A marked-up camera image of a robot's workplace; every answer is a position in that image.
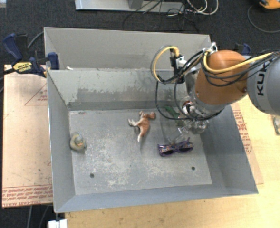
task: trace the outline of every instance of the green object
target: green object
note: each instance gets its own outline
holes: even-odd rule
[[[180,116],[171,106],[165,106],[165,110],[174,118],[178,118]],[[182,120],[175,120],[177,126],[183,126],[184,123]]]

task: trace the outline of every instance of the yellow cable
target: yellow cable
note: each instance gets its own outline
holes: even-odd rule
[[[205,53],[204,53],[204,56],[203,56],[203,64],[205,66],[205,68],[207,69],[207,71],[211,72],[211,73],[225,73],[225,72],[228,72],[228,71],[231,71],[231,70],[234,70],[234,69],[237,69],[237,68],[240,68],[244,65],[247,65],[251,62],[255,62],[255,61],[258,61],[260,59],[263,59],[263,58],[266,58],[267,56],[271,55],[272,53],[267,53],[267,54],[264,54],[264,55],[261,55],[261,56],[258,56],[258,57],[253,57],[247,61],[243,61],[239,64],[236,64],[234,66],[231,66],[231,67],[228,67],[228,68],[224,68],[224,69],[212,69],[210,67],[208,67],[207,65],[207,62],[206,62],[206,58],[207,58],[207,54],[210,52],[210,50],[207,50]]]
[[[179,49],[175,46],[165,46],[165,47],[162,47],[159,52],[157,52],[157,54],[155,55],[153,61],[152,61],[152,64],[151,64],[151,71],[153,73],[153,76],[155,77],[155,79],[159,82],[159,83],[162,83],[162,81],[160,80],[160,78],[158,77],[156,71],[155,71],[155,66],[157,64],[157,61],[159,60],[160,56],[167,50],[170,50],[170,49],[173,49],[174,50],[174,55],[176,57],[178,57],[180,55],[180,52],[179,52]]]

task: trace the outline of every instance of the power cord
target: power cord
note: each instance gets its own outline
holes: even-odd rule
[[[209,13],[206,13],[205,11],[207,10],[208,8],[208,2],[207,0],[204,0],[204,3],[205,3],[205,8],[204,9],[197,9],[191,2],[190,0],[186,0],[186,2],[188,3],[188,5],[193,9],[193,10],[190,10],[190,12],[193,12],[193,13],[197,13],[197,14],[203,14],[203,15],[212,15],[214,13],[217,12],[218,8],[219,8],[219,1],[216,0],[216,7],[213,11],[209,12]]]
[[[255,5],[250,6],[249,9],[248,9],[248,12],[247,12],[247,16],[248,16],[249,22],[250,22],[256,29],[258,29],[258,30],[260,30],[260,31],[262,31],[262,32],[265,32],[265,33],[278,33],[278,32],[280,32],[280,29],[278,29],[278,30],[264,30],[264,29],[259,28],[257,25],[255,25],[255,24],[253,23],[253,21],[251,20],[251,18],[250,18],[250,11],[252,10],[252,8],[253,8],[254,6],[255,6]]]

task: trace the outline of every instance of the blue clamp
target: blue clamp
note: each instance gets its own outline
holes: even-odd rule
[[[16,71],[17,73],[20,74],[30,73],[30,74],[39,74],[41,76],[46,76],[45,69],[38,64],[38,62],[41,61],[44,62],[50,61],[51,69],[59,70],[59,60],[55,52],[50,52],[47,58],[36,60],[34,57],[30,57],[30,59],[27,60],[28,63],[27,62],[21,63],[20,61],[23,59],[23,55],[20,49],[18,48],[18,46],[16,45],[15,37],[16,35],[12,33],[6,36],[2,41],[6,51],[11,55],[13,55],[15,58],[15,61],[12,63],[12,70],[10,72]]]

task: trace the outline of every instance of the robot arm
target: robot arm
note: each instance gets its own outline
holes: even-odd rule
[[[174,76],[163,80],[155,68],[167,49],[171,50]],[[204,131],[208,119],[247,94],[260,111],[280,115],[280,51],[246,59],[235,51],[218,51],[212,44],[185,61],[177,47],[163,47],[153,59],[151,71],[157,84],[175,83],[176,88],[185,82],[187,100],[178,103],[176,96],[175,100],[180,119],[191,120],[192,130],[199,126]]]

